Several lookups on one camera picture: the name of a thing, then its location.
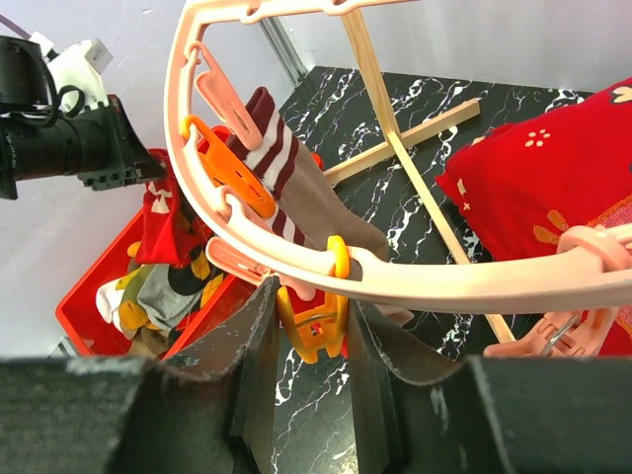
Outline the yellow orange clip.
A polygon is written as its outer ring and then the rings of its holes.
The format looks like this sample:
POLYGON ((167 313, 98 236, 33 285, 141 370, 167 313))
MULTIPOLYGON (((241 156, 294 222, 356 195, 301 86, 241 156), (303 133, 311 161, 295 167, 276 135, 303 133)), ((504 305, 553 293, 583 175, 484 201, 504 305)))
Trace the yellow orange clip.
POLYGON ((314 364, 318 352, 328 357, 341 353, 347 331, 349 300, 339 294, 316 289, 311 300, 303 300, 288 285, 276 293, 279 321, 293 348, 304 362, 314 364))

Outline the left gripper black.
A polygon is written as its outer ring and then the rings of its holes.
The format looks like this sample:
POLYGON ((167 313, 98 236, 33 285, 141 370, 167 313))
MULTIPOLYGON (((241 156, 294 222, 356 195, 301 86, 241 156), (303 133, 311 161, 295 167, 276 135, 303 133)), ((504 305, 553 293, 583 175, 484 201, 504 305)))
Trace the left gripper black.
POLYGON ((68 116, 47 63, 37 43, 1 38, 2 198, 17 199, 18 182, 32 179, 75 176, 106 191, 164 177, 118 96, 68 116))

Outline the red cartoon patterned blanket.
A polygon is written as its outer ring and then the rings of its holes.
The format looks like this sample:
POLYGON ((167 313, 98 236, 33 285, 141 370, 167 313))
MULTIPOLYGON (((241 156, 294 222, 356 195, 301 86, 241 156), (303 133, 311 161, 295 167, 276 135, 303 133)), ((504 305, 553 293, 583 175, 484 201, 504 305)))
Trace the red cartoon patterned blanket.
POLYGON ((630 80, 487 132, 436 182, 497 261, 552 255, 574 226, 630 223, 630 80))

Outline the grey sock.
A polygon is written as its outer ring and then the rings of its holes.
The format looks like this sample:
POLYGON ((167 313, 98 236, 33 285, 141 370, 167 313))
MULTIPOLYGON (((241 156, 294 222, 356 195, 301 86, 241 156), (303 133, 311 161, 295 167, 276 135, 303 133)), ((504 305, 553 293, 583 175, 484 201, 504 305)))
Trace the grey sock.
POLYGON ((176 289, 169 281, 169 266, 153 267, 137 294, 137 303, 149 321, 161 330, 177 327, 194 307, 201 289, 176 289))

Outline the beige sock maroon striped cuff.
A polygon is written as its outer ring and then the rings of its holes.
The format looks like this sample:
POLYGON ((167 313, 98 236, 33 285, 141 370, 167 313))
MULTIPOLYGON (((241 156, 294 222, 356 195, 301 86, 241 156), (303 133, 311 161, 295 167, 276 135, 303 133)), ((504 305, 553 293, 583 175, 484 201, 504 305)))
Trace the beige sock maroon striped cuff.
POLYGON ((226 144, 253 174, 265 185, 274 198, 280 199, 283 188, 298 168, 307 160, 309 168, 322 171, 314 154, 299 141, 279 114, 273 96, 266 87, 259 87, 246 105, 263 141, 249 150, 236 135, 226 144))

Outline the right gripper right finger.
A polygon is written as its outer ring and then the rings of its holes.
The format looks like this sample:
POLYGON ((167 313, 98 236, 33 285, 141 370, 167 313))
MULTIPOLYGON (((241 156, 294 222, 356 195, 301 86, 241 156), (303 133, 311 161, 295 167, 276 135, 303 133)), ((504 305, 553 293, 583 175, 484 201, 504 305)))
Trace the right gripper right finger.
POLYGON ((369 302, 350 302, 348 355, 358 469, 423 473, 431 460, 431 389, 458 363, 397 326, 369 302))

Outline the wooden clothes rack frame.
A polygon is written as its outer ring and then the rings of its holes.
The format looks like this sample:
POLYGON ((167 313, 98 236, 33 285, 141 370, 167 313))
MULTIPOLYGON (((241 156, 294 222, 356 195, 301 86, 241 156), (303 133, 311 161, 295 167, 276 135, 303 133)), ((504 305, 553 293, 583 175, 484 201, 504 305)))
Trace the wooden clothes rack frame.
POLYGON ((351 10, 342 15, 341 20, 354 51, 365 90, 384 135, 384 142, 326 170, 325 177, 331 185, 335 186, 388 157, 396 156, 426 207, 436 230, 454 261, 457 264, 469 264, 469 258, 449 226, 439 205, 433 198, 422 175, 414 165, 413 159, 408 153, 408 148, 479 116, 479 101, 477 99, 467 100, 435 118, 431 118, 406 131, 401 131, 361 10, 359 8, 351 10))

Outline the orange clip holding sock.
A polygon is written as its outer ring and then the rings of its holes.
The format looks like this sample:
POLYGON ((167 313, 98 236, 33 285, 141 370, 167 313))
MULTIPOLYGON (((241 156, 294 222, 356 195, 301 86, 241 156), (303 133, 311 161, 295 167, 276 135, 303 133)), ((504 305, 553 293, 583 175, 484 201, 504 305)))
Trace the orange clip holding sock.
POLYGON ((181 135, 188 141, 192 128, 200 135, 197 156, 207 176, 216 187, 229 186, 264 219, 275 214, 276 202, 253 172, 229 149, 230 130, 225 125, 209 127, 201 118, 186 116, 181 135))

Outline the black argyle sock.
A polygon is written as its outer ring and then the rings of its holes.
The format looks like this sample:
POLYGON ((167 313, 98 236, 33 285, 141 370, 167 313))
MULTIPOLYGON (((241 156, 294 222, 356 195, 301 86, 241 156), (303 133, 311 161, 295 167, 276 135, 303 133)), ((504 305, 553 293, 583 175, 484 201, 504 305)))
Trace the black argyle sock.
POLYGON ((177 295, 184 296, 192 305, 189 312, 195 312, 221 287, 227 273, 207 259, 205 245, 212 232, 184 198, 176 216, 176 229, 183 231, 193 246, 183 261, 169 268, 168 282, 177 295))

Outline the white sock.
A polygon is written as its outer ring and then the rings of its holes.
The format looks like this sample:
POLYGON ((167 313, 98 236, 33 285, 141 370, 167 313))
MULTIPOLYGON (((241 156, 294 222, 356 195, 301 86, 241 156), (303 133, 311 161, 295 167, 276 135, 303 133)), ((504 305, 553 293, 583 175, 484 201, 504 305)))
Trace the white sock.
POLYGON ((101 285, 96 292, 95 303, 101 317, 111 324, 114 313, 119 307, 123 295, 123 289, 118 289, 118 282, 112 280, 101 285))

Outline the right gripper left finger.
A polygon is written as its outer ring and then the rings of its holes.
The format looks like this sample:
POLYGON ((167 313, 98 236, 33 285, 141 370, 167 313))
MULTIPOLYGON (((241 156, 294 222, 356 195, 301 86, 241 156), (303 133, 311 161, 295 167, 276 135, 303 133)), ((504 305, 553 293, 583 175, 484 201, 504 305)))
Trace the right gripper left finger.
POLYGON ((270 472, 278 288, 277 278, 266 278, 236 313, 170 359, 171 472, 270 472))

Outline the red plastic bin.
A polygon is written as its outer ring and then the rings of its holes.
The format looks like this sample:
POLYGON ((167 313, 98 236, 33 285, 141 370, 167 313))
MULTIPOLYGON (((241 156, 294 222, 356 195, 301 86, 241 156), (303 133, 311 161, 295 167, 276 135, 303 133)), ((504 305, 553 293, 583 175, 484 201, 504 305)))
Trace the red plastic bin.
POLYGON ((254 287, 207 260, 211 235, 173 171, 147 184, 141 210, 56 309, 78 354, 166 358, 238 310, 254 287))

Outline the olive green striped sock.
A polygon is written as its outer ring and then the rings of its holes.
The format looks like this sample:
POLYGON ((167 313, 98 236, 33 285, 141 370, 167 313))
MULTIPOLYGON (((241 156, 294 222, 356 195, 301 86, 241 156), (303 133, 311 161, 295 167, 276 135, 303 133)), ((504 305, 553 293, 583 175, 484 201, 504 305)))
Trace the olive green striped sock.
POLYGON ((154 268, 153 265, 140 265, 136 261, 139 248, 139 242, 134 242, 128 246, 127 254, 130 256, 128 274, 122 277, 116 286, 116 289, 122 290, 122 297, 118 306, 118 325, 121 332, 129 340, 133 339, 143 327, 156 329, 150 322, 147 311, 138 302, 139 292, 154 268))

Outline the pink round clip hanger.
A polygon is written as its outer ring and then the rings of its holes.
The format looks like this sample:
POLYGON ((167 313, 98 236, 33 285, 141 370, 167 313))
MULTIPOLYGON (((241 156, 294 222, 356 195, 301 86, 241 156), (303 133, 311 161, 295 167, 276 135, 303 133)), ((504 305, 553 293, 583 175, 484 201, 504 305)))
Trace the pink round clip hanger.
POLYGON ((359 1, 190 1, 170 52, 164 130, 179 186, 228 248, 241 278, 278 275, 304 300, 317 290, 361 301, 454 313, 535 313, 627 304, 631 228, 574 227, 558 254, 504 263, 402 265, 385 237, 353 216, 301 142, 273 116, 258 125, 203 41, 215 23, 254 24, 322 12, 352 24, 365 85, 390 147, 398 126, 359 1))

